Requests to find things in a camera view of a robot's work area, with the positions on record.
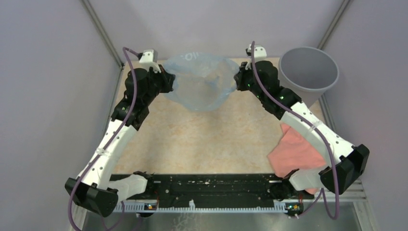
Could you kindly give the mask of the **blue plastic trash bag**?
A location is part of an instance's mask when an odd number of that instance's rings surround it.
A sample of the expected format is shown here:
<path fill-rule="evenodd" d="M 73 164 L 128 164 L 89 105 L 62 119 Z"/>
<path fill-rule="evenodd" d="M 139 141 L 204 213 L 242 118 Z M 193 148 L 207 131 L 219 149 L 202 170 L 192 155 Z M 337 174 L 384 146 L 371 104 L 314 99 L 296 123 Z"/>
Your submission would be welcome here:
<path fill-rule="evenodd" d="M 205 52 L 189 52 L 163 62 L 163 68 L 175 75 L 169 100 L 194 112 L 219 108 L 237 89 L 234 76 L 239 65 L 229 58 Z"/>

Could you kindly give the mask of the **grey plastic trash bin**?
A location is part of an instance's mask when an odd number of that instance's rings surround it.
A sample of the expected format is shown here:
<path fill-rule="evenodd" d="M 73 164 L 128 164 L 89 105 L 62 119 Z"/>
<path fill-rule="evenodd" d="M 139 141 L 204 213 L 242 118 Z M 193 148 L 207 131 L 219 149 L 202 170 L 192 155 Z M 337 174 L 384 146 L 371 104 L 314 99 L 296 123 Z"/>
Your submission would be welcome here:
<path fill-rule="evenodd" d="M 278 79 L 293 90 L 309 108 L 339 79 L 337 63 L 324 51 L 312 47 L 288 50 L 278 62 Z"/>

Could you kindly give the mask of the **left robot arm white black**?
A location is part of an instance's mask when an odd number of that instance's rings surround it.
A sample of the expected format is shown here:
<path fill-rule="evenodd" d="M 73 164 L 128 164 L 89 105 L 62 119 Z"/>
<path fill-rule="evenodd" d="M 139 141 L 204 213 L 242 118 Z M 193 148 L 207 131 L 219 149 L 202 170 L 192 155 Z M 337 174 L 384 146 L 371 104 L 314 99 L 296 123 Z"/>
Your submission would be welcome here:
<path fill-rule="evenodd" d="M 73 202 L 90 212 L 107 217 L 120 202 L 139 195 L 152 197 L 151 176 L 137 171 L 112 180 L 112 172 L 127 143 L 136 135 L 149 114 L 149 105 L 160 93 L 173 91 L 175 75 L 162 69 L 135 68 L 128 73 L 123 98 L 114 108 L 106 134 L 87 167 L 77 178 L 69 178 L 65 189 Z"/>

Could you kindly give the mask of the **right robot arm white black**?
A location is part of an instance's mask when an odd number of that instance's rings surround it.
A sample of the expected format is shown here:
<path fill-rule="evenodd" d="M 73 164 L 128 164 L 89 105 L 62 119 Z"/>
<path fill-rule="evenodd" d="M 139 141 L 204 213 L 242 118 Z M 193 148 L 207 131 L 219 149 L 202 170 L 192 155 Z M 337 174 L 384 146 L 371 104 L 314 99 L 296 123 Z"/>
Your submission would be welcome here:
<path fill-rule="evenodd" d="M 318 119 L 300 96 L 280 84 L 271 62 L 242 62 L 234 80 L 237 90 L 251 92 L 282 123 L 284 136 L 268 160 L 287 180 L 282 185 L 286 197 L 319 188 L 343 194 L 364 172 L 369 149 L 344 140 Z"/>

